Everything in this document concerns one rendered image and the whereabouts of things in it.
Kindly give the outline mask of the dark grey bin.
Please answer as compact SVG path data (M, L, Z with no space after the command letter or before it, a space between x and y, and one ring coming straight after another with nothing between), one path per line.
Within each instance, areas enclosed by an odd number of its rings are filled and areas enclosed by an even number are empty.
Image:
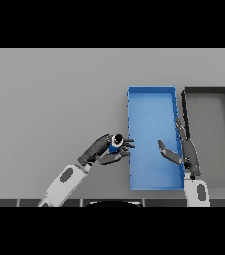
M185 87L181 93L187 136L209 188L225 188L225 87Z

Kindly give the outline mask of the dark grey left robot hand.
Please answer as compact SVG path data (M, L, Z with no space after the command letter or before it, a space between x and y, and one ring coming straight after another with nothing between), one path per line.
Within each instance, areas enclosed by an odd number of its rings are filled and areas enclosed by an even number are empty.
M118 153L109 153L109 145L111 141L111 135L105 134L95 140L88 149L77 159L77 162L81 166L85 166L90 163L93 164L96 161L99 165L108 165L121 161L124 157L130 156L128 151L130 148L134 148L134 140L123 138L123 145L119 149Z

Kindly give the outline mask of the blue pipe with dark end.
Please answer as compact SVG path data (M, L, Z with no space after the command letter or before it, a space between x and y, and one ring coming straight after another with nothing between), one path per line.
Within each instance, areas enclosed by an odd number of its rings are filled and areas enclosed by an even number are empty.
M109 145L109 153L118 153L119 149L123 145L123 135L122 134L116 134L111 135L111 141Z

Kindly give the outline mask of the blue bin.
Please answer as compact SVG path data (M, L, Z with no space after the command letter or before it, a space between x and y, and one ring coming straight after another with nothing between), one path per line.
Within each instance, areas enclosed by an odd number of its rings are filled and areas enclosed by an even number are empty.
M182 156L176 127L178 103L175 86L129 86L128 138L130 150L130 189L132 191L182 190L183 165L165 159L158 146Z

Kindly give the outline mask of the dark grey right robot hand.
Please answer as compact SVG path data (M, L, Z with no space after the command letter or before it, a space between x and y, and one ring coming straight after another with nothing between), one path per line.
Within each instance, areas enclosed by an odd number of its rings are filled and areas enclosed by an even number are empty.
M194 180L201 175L196 148L192 140L187 137L185 127L180 118L176 119L176 127L182 145L182 155L168 149L162 140L158 142L160 153L164 158L177 165L183 164L185 170L190 173L190 179Z

